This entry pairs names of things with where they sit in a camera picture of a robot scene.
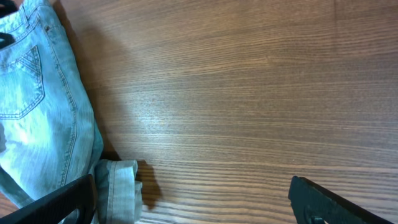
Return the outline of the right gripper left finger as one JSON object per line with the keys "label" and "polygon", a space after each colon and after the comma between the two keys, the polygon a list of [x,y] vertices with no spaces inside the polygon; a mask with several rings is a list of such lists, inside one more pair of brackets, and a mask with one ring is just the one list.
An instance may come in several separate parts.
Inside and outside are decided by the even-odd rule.
{"label": "right gripper left finger", "polygon": [[1,218],[1,224],[91,223],[97,191],[88,174]]}

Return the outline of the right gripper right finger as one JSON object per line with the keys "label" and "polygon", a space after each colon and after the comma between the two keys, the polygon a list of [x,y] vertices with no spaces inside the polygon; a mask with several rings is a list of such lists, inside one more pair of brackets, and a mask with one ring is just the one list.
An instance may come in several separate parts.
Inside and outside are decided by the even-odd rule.
{"label": "right gripper right finger", "polygon": [[304,177],[292,177],[288,199],[298,224],[392,224]]}

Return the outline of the light blue denim shorts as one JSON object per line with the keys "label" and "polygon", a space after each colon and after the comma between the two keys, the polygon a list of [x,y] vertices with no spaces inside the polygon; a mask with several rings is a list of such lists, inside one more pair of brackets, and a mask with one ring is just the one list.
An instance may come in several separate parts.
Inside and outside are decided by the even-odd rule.
{"label": "light blue denim shorts", "polygon": [[136,161],[102,159],[103,138],[67,34],[48,1],[25,0],[1,19],[1,192],[17,207],[87,174],[94,223],[137,223]]}

